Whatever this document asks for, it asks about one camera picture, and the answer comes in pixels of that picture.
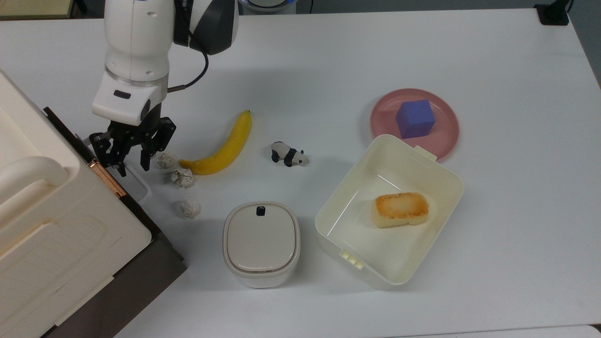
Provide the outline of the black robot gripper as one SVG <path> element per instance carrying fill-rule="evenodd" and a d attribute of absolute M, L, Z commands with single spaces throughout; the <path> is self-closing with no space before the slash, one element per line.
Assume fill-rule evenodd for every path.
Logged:
<path fill-rule="evenodd" d="M 112 121 L 107 132 L 92 133 L 90 142 L 100 163 L 116 165 L 122 177 L 127 176 L 124 160 L 129 151 L 141 146 L 140 165 L 149 171 L 150 160 L 167 148 L 176 125 L 168 117 L 161 117 L 161 105 L 151 109 L 138 126 Z"/>

